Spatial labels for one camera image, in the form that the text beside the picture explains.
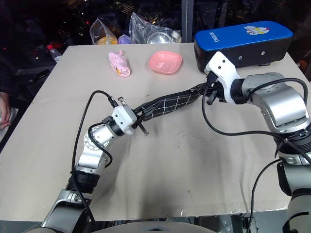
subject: human hand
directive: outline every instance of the human hand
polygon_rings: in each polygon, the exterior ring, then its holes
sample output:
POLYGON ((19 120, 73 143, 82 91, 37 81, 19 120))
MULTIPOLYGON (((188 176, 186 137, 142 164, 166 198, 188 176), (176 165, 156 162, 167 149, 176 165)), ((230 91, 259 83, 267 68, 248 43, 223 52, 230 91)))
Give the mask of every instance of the human hand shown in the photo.
POLYGON ((0 122, 0 130, 9 126, 9 119, 11 115, 10 103, 9 103, 9 95, 4 92, 0 92, 0 111, 1 111, 1 122, 0 122))

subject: beige tabletop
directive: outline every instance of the beige tabletop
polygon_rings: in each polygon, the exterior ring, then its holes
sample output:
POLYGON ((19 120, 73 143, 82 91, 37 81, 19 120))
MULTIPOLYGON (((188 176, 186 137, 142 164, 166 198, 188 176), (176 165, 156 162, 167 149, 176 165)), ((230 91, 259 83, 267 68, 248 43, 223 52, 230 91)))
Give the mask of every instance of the beige tabletop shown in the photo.
MULTIPOLYGON (((238 69, 250 74, 279 72, 307 81, 288 54, 270 66, 238 69)), ((135 108, 162 95, 187 90, 204 81, 194 46, 111 45, 69 47, 0 154, 0 220, 42 221, 67 184, 79 122, 94 90, 123 96, 135 108), (110 51, 124 50, 132 74, 118 76, 108 62, 110 51), (182 55, 174 75, 147 66, 156 51, 182 55)), ((298 84, 291 83, 299 92, 298 84)), ((112 165, 103 171, 91 209, 96 220, 202 216, 250 210, 250 195, 259 171, 274 160, 275 144, 265 135, 226 137, 204 122, 200 100, 144 123, 140 130, 113 142, 112 165)), ((260 109, 252 105, 214 102, 207 116, 226 132, 267 130, 260 109)), ((95 96, 82 129, 112 113, 106 98, 95 96)), ((79 143, 78 154, 82 152, 79 143)), ((258 183, 255 210, 287 207, 290 200, 278 186, 275 167, 258 183)))

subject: clear plastic bag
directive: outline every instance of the clear plastic bag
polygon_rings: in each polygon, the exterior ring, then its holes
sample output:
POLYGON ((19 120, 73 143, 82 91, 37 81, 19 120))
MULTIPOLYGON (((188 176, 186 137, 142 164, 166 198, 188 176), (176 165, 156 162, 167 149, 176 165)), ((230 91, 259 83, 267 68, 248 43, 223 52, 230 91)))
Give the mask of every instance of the clear plastic bag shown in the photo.
POLYGON ((135 13, 132 14, 130 20, 130 37, 132 44, 173 43, 181 40, 178 31, 148 23, 135 13))
POLYGON ((117 44, 118 40, 108 27, 99 19, 93 23, 89 30, 94 45, 117 44))

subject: pink plush toy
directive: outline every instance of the pink plush toy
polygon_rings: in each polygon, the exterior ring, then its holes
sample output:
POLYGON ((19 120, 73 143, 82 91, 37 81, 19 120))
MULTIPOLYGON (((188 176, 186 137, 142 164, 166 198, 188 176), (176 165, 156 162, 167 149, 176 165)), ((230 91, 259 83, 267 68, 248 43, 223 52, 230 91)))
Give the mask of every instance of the pink plush toy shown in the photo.
POLYGON ((119 53, 110 52, 108 58, 112 69, 119 75, 124 78, 130 75, 131 71, 124 57, 124 51, 120 50, 119 53))

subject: metal bowl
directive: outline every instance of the metal bowl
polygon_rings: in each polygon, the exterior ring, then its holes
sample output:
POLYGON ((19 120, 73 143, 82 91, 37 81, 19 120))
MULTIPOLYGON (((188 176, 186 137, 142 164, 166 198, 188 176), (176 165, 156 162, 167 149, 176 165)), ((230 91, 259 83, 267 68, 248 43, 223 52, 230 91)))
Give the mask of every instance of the metal bowl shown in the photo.
POLYGON ((171 37, 162 32, 153 33, 147 40, 147 44, 166 44, 172 42, 171 37))

